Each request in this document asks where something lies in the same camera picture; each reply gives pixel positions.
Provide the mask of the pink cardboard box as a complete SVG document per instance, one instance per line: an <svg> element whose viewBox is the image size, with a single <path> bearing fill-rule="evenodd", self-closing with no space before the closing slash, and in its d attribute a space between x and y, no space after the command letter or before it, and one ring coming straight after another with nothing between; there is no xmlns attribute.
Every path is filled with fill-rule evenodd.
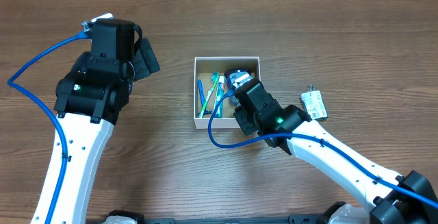
<svg viewBox="0 0 438 224"><path fill-rule="evenodd" d="M199 112L202 109L201 95L199 93L198 80L200 79L203 86L204 97L213 86L211 77L213 72L219 72L223 75L226 71L232 69L248 69L253 78L261 79L260 75L260 60L258 56L229 56L229 57L196 57L194 59L194 94L193 94L193 119L197 129L207 129L210 114L205 114L202 118L199 117ZM230 104L228 100L223 102L222 118L215 118L211 127L213 129L239 129L235 117L233 115L235 106Z"/></svg>

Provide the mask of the white green soap bar packet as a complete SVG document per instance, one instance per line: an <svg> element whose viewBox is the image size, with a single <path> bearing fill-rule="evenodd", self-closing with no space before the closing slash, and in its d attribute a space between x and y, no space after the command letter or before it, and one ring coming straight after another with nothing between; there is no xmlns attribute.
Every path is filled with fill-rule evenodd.
<svg viewBox="0 0 438 224"><path fill-rule="evenodd" d="M307 114L316 121L326 120L329 115L323 102L321 92L309 84L309 90L300 94L300 100Z"/></svg>

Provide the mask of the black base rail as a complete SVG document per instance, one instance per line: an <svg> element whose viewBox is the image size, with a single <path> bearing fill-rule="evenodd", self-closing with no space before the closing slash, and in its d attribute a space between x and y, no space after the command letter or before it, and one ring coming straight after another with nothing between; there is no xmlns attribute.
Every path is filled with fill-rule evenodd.
<svg viewBox="0 0 438 224"><path fill-rule="evenodd" d="M146 224L316 224L321 214L291 214L281 217L225 218L225 219L187 219L173 218L146 219L133 213L140 223Z"/></svg>

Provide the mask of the blue disposable razor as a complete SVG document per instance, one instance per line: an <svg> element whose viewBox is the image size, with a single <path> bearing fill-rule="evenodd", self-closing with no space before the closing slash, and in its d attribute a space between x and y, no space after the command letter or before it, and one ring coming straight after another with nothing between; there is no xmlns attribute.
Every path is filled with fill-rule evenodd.
<svg viewBox="0 0 438 224"><path fill-rule="evenodd" d="M204 94L203 84L202 84L201 79L198 79L198 92L199 92L199 97L200 97L200 101L201 101L201 110L202 110L202 107L205 104L205 94ZM211 110L204 111L204 114L211 114Z"/></svg>

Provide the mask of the purple soap pump bottle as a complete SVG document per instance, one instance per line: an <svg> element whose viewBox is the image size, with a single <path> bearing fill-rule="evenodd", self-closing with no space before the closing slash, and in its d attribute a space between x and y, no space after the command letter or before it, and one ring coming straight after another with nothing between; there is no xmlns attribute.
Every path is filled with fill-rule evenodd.
<svg viewBox="0 0 438 224"><path fill-rule="evenodd" d="M233 92L253 78L249 69L242 68L226 71L224 77L229 90L232 90Z"/></svg>

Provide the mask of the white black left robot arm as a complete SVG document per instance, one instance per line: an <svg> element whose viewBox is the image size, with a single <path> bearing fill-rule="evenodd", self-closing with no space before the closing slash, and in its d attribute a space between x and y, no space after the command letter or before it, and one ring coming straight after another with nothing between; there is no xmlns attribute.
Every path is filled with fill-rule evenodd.
<svg viewBox="0 0 438 224"><path fill-rule="evenodd" d="M134 82L160 70L140 26L107 13L83 22L91 49L55 89L56 135L32 223L85 223L102 152Z"/></svg>

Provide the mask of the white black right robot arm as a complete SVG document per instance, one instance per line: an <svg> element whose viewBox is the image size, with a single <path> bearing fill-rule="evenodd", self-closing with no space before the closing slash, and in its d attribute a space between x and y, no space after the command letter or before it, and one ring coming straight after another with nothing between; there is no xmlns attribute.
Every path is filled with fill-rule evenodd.
<svg viewBox="0 0 438 224"><path fill-rule="evenodd" d="M269 146L312 164L359 202L358 208L340 204L327 223L437 222L437 196L423 175L403 176L363 157L305 111L282 108L257 79L239 86L235 96L235 117L245 134L257 133Z"/></svg>

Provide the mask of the teal white toothpaste tube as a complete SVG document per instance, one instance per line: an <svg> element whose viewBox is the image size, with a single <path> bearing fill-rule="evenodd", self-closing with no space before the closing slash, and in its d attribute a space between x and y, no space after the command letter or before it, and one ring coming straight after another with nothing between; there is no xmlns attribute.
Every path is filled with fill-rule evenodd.
<svg viewBox="0 0 438 224"><path fill-rule="evenodd" d="M223 115L223 103L221 102L221 98L224 96L224 85L225 85L225 78L224 76L220 76L217 84L217 90L216 90L216 98L215 98L215 104L214 108L216 109L216 113L214 114L215 118L222 118Z"/></svg>

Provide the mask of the green white toothbrush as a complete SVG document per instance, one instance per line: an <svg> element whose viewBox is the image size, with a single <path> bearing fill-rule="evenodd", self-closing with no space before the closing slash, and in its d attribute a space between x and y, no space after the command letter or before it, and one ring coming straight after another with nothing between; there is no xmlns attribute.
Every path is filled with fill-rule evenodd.
<svg viewBox="0 0 438 224"><path fill-rule="evenodd" d="M204 115L205 110L207 108L207 104L208 104L208 102L210 100L210 97L213 94L213 92L214 92L214 90L216 88L216 85L218 84L219 76L220 76L219 72L213 72L213 74L211 76L211 82L213 83L213 85L212 85L212 87L207 92L207 95L205 97L205 101L204 101L204 103L202 105L202 108L201 108L201 111L199 112L199 115L198 115L199 118L203 118L203 115Z"/></svg>

